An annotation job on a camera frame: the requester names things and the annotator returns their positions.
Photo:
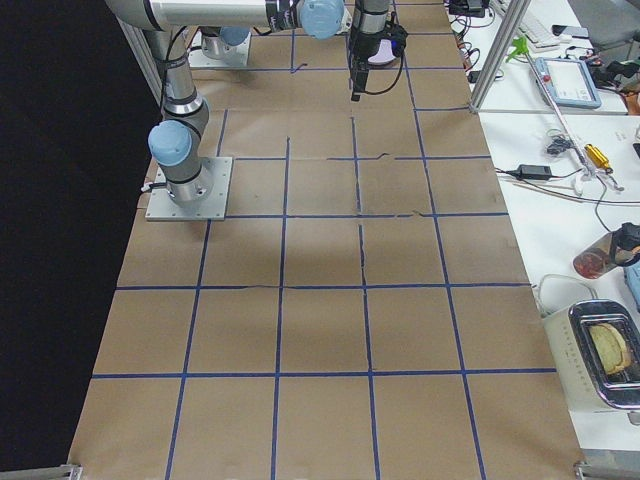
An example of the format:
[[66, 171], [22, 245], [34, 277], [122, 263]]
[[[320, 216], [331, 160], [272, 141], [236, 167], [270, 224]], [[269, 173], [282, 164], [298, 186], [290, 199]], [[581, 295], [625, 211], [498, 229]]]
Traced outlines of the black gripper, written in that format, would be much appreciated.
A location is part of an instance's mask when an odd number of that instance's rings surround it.
[[348, 43], [350, 79], [352, 83], [351, 101], [359, 102], [366, 89], [369, 73], [368, 60], [373, 55], [373, 38], [362, 32], [351, 32]]

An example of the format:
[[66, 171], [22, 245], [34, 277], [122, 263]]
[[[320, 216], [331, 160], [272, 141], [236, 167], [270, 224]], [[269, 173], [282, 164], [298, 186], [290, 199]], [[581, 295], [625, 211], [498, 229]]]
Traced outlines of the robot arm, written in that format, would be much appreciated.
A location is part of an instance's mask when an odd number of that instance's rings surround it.
[[303, 29], [316, 39], [336, 34], [342, 25], [342, 1], [110, 1], [124, 23], [142, 30], [162, 82], [162, 122], [148, 136], [152, 156], [177, 205], [204, 199], [214, 180], [198, 155], [209, 120], [206, 100], [194, 85], [182, 31], [188, 26], [266, 27], [273, 32]]
[[221, 59], [245, 43], [253, 32], [268, 36], [301, 28], [308, 35], [324, 40], [348, 28], [348, 51], [356, 59], [368, 61], [378, 53], [383, 42], [390, 45], [394, 57], [404, 54], [407, 32], [389, 15], [390, 3], [387, 1], [357, 1], [349, 21], [345, 19], [346, 7], [342, 1], [268, 1], [266, 7], [266, 31], [201, 26], [200, 50], [209, 58]]

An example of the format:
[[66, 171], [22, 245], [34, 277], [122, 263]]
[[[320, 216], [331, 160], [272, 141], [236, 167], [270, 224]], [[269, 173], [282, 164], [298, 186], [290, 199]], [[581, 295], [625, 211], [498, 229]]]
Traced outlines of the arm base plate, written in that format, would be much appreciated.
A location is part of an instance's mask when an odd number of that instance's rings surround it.
[[189, 49], [189, 64], [194, 70], [237, 70], [248, 67], [251, 33], [238, 45], [221, 37], [202, 36], [198, 32]]
[[158, 169], [149, 191], [148, 221], [223, 221], [226, 216], [232, 157], [202, 157], [199, 175], [184, 184], [168, 182]]

